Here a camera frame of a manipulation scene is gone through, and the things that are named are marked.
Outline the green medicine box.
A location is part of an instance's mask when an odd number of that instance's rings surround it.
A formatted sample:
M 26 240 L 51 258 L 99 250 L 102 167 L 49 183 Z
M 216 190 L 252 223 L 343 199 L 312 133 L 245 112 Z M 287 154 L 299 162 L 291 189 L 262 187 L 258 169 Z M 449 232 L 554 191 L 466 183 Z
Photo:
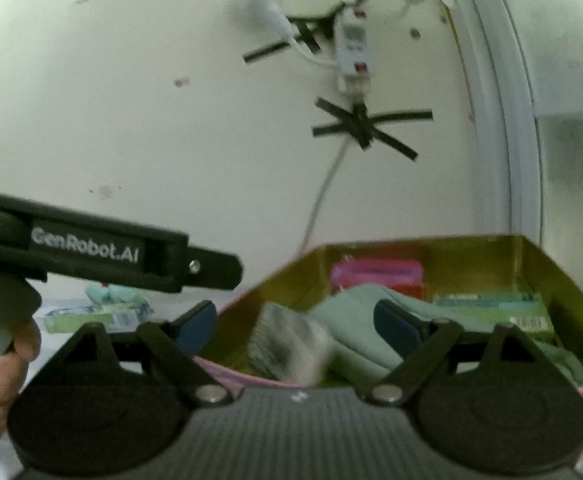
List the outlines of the green medicine box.
M 554 326 L 538 292 L 436 294 L 433 304 L 492 324 L 513 323 L 531 337 L 551 341 Z

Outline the pink packet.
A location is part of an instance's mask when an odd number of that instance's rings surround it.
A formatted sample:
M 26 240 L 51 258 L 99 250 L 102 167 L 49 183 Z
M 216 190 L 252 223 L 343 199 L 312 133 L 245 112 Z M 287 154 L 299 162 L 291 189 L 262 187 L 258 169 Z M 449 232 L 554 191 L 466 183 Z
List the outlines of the pink packet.
M 409 259 L 342 260 L 331 269 L 329 284 L 334 290 L 374 284 L 417 299 L 425 296 L 423 266 Z

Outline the teal fabric pouch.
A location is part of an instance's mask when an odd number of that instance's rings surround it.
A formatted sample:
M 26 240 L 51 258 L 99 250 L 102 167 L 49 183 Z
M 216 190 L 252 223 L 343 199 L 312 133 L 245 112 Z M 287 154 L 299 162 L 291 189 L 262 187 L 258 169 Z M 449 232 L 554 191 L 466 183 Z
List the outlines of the teal fabric pouch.
M 313 307 L 309 317 L 320 322 L 336 341 L 335 373 L 359 388 L 386 376 L 402 363 L 405 356 L 403 352 L 393 350 L 376 330 L 374 311 L 381 300 L 398 304 L 421 321 L 449 318 L 467 332 L 489 334 L 497 325 L 445 310 L 435 306 L 433 301 L 405 296 L 380 285 L 343 289 Z M 583 387 L 583 365 L 570 351 L 555 342 L 555 330 L 551 341 L 531 338 L 572 385 Z

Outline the green toothpaste box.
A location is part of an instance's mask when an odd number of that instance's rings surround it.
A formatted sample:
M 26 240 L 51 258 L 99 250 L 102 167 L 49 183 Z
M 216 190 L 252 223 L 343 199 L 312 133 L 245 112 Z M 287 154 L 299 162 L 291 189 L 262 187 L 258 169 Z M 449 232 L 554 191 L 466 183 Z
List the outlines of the green toothpaste box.
M 129 332 L 147 320 L 144 306 L 139 308 L 98 309 L 95 307 L 75 307 L 55 309 L 41 317 L 44 329 L 50 334 L 70 334 L 83 325 L 100 323 L 108 333 Z

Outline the lower black tape cross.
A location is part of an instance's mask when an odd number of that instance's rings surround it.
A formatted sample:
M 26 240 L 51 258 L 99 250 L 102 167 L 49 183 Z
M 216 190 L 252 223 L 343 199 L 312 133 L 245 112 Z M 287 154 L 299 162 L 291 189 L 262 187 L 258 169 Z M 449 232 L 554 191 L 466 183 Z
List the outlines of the lower black tape cross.
M 418 153 L 402 141 L 380 130 L 378 126 L 389 124 L 389 122 L 433 121 L 432 110 L 400 110 L 399 112 L 369 115 L 369 110 L 364 102 L 353 103 L 349 110 L 345 110 L 341 106 L 323 98 L 317 98 L 314 105 L 335 120 L 328 125 L 313 127 L 312 136 L 314 138 L 347 136 L 362 150 L 367 150 L 374 142 L 379 142 L 389 146 L 389 148 L 392 148 L 392 150 L 395 150 L 411 162 L 415 162 L 418 159 Z

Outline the black tape cross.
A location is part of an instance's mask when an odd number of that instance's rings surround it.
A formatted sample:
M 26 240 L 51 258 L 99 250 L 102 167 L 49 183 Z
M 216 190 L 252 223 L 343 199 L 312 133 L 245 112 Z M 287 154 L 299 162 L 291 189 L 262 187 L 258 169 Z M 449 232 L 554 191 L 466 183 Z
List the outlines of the black tape cross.
M 290 16 L 288 20 L 293 29 L 293 39 L 300 46 L 307 47 L 312 54 L 321 52 L 319 38 L 335 42 L 337 20 L 347 12 L 353 16 L 354 20 L 364 20 L 366 2 L 367 0 L 341 1 L 323 14 Z
M 328 125 L 313 127 L 312 136 L 314 138 L 347 136 L 362 150 L 367 150 L 374 142 L 379 142 L 389 146 L 389 148 L 392 148 L 392 150 L 395 150 L 411 162 L 415 162 L 418 159 L 418 153 L 402 141 L 380 130 L 378 126 L 389 124 L 389 122 L 433 121 L 432 110 L 400 110 L 399 112 L 369 115 L 369 110 L 364 102 L 353 103 L 349 110 L 345 110 L 341 106 L 323 98 L 317 98 L 314 105 L 335 120 Z

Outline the white plug adapter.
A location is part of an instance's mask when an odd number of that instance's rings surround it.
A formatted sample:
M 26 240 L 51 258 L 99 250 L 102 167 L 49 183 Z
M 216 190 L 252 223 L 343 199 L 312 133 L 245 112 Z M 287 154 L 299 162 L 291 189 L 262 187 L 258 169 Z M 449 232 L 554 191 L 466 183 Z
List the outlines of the white plug adapter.
M 293 41 L 295 30 L 282 0 L 237 0 L 237 6 L 248 18 L 273 30 L 280 40 Z

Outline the upper black tape cross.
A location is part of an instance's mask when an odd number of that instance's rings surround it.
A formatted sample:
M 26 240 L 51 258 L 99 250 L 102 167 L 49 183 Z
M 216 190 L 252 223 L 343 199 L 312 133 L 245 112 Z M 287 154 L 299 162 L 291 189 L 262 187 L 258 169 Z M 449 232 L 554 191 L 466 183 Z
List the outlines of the upper black tape cross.
M 321 52 L 319 38 L 335 42 L 337 20 L 347 12 L 353 16 L 354 20 L 364 20 L 366 2 L 367 0 L 341 1 L 323 14 L 290 16 L 288 20 L 293 29 L 293 39 L 300 46 L 307 47 L 312 54 Z

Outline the white power strip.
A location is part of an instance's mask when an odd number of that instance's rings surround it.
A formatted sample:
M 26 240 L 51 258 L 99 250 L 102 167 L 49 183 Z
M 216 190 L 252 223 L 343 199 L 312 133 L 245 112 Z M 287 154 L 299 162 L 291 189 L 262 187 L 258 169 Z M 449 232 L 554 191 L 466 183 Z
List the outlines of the white power strip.
M 334 21 L 334 47 L 339 91 L 363 101 L 372 84 L 373 61 L 362 8 L 346 6 Z

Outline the window frame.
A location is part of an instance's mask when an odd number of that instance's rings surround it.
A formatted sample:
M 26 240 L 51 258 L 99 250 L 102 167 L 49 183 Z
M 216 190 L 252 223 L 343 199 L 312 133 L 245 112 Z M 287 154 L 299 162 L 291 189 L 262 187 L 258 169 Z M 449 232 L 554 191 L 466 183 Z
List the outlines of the window frame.
M 462 50 L 503 122 L 513 232 L 583 229 L 583 0 L 456 0 Z

